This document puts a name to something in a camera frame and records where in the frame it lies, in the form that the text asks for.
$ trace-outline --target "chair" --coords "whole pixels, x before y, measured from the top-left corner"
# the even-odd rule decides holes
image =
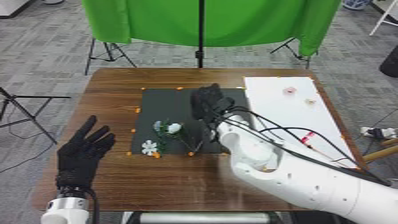
[[[391,10],[393,10],[393,8],[395,8],[396,5],[398,5],[398,0],[395,0],[395,2],[393,2],[391,5],[389,5],[389,8],[388,8],[386,13],[384,13],[384,15],[382,15],[382,18],[380,18],[380,20],[379,20],[379,22],[377,22],[377,26],[375,26],[375,28],[373,28],[373,30],[372,30],[370,36],[375,34],[377,29],[379,29],[382,23],[388,23],[389,25],[398,26],[396,23],[386,21],[386,17],[388,17],[388,15],[389,15],[389,12],[391,12]]]

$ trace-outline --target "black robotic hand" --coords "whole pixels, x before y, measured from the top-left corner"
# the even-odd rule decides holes
[[[98,162],[116,143],[116,135],[109,133],[109,126],[103,126],[85,137],[94,125],[96,116],[91,116],[69,142],[59,149],[59,188],[82,187],[91,189]]]
[[[190,95],[192,116],[196,120],[203,120],[206,124],[215,123],[215,118],[226,113],[235,105],[235,100],[224,97],[221,86],[201,87]]]

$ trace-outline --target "black glove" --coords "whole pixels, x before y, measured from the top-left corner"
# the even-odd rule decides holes
[[[109,126],[103,126],[85,138],[94,125],[96,116],[91,116],[69,142],[59,149],[59,188],[82,187],[91,189],[98,162],[116,144],[116,135],[109,133]]]

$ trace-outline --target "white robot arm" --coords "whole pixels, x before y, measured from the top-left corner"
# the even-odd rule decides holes
[[[41,224],[85,224],[89,202],[80,197],[57,198],[48,203]]]
[[[281,147],[267,143],[247,132],[238,115],[228,120],[217,132],[236,177],[299,207],[331,212],[359,224],[396,224],[398,190],[286,153],[281,147],[334,166],[306,147],[283,141]]]

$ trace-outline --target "green screen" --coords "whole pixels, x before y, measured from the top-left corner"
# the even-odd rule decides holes
[[[300,40],[311,56],[325,37],[340,0],[206,0],[205,46]],[[103,42],[132,38],[197,46],[199,0],[84,0],[93,35]]]

